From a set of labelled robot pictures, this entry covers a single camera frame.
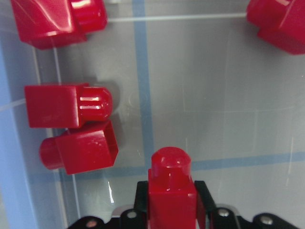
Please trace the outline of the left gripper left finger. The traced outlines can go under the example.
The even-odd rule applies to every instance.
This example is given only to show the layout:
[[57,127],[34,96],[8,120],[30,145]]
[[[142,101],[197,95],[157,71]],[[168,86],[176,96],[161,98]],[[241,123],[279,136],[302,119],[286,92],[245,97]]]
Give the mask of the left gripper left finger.
[[147,214],[148,211],[148,181],[139,181],[136,187],[136,194],[133,208]]

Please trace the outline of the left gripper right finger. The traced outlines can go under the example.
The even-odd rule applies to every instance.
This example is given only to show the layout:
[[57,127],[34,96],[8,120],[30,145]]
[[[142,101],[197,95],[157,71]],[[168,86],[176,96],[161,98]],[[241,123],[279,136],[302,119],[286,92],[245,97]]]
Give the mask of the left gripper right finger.
[[200,197],[200,202],[202,203],[206,214],[210,214],[216,209],[216,203],[204,181],[195,181],[194,185]]

